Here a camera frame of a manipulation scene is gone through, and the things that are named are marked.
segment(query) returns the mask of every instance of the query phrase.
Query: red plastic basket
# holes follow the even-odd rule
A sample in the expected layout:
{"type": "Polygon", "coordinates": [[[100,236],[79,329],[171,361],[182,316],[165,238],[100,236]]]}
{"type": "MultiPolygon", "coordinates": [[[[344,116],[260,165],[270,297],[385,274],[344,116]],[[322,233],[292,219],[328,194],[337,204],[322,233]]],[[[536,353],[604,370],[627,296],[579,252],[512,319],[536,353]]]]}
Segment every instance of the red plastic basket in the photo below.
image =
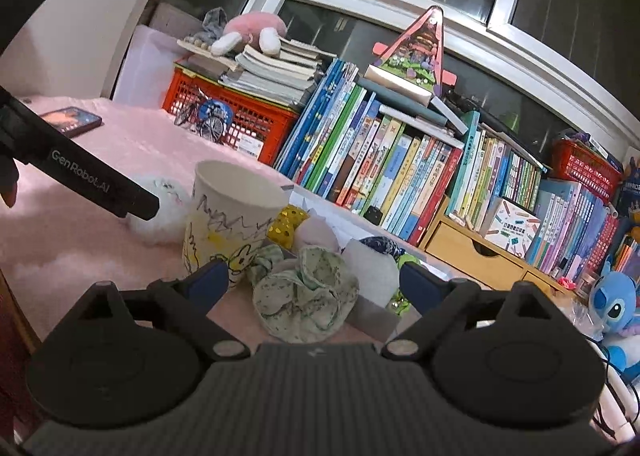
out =
{"type": "Polygon", "coordinates": [[[622,180],[604,159],[571,140],[558,140],[551,158],[556,178],[579,181],[606,204],[622,180]]]}
{"type": "Polygon", "coordinates": [[[273,165],[298,114],[283,106],[241,94],[176,65],[174,78],[166,93],[162,108],[175,115],[184,107],[207,97],[222,100],[234,110],[234,118],[223,141],[241,149],[267,165],[273,165]]]}

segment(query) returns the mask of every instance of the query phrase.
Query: drawer handle cutout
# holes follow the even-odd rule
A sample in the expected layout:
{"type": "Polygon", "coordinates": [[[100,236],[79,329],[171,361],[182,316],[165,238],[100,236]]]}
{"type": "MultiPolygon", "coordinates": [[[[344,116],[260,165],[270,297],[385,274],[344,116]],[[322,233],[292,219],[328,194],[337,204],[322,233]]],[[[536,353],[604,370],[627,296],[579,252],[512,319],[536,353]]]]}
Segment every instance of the drawer handle cutout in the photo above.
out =
{"type": "Polygon", "coordinates": [[[476,252],[481,256],[485,256],[486,258],[494,258],[495,256],[500,255],[497,252],[492,251],[492,249],[488,248],[487,246],[482,245],[481,243],[478,243],[474,240],[471,240],[471,242],[474,244],[474,249],[476,250],[476,252]]]}

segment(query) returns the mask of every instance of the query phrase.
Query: pink plush toy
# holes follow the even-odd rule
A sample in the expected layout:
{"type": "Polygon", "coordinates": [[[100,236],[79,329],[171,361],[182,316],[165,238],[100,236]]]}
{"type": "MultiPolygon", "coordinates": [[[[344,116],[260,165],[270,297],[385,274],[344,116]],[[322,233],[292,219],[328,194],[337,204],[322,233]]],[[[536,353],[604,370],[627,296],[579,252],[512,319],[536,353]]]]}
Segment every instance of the pink plush toy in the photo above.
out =
{"type": "Polygon", "coordinates": [[[280,52],[280,37],[287,35],[287,25],[275,14],[250,12],[234,17],[224,29],[222,37],[209,49],[212,55],[224,55],[240,43],[250,44],[265,55],[280,52]]]}

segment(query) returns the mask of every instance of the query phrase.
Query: wooden drawer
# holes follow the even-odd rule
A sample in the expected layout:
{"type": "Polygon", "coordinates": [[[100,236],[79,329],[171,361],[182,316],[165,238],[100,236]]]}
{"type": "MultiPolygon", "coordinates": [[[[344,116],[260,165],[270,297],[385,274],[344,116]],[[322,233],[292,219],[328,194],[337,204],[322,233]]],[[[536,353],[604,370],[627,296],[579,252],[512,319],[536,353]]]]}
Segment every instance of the wooden drawer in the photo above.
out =
{"type": "Polygon", "coordinates": [[[545,281],[540,279],[535,274],[531,272],[527,272],[522,278],[524,281],[529,281],[535,284],[540,290],[542,290],[547,297],[553,297],[556,293],[556,290],[549,286],[545,281]]]}
{"type": "Polygon", "coordinates": [[[457,230],[440,223],[427,253],[477,279],[494,290],[510,290],[520,280],[523,269],[500,255],[499,249],[483,249],[489,255],[480,254],[474,242],[457,230]]]}

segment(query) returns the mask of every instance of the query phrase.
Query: white fluffy ball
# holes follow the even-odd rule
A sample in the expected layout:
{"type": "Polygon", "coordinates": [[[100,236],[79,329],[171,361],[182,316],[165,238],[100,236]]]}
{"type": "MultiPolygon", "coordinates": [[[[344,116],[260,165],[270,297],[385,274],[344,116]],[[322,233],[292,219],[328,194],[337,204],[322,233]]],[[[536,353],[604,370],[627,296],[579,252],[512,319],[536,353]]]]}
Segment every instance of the white fluffy ball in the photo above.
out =
{"type": "Polygon", "coordinates": [[[148,245],[181,243],[191,203],[191,195],[175,180],[144,177],[134,180],[140,187],[158,196],[158,214],[149,221],[128,214],[126,222],[131,231],[148,245]]]}

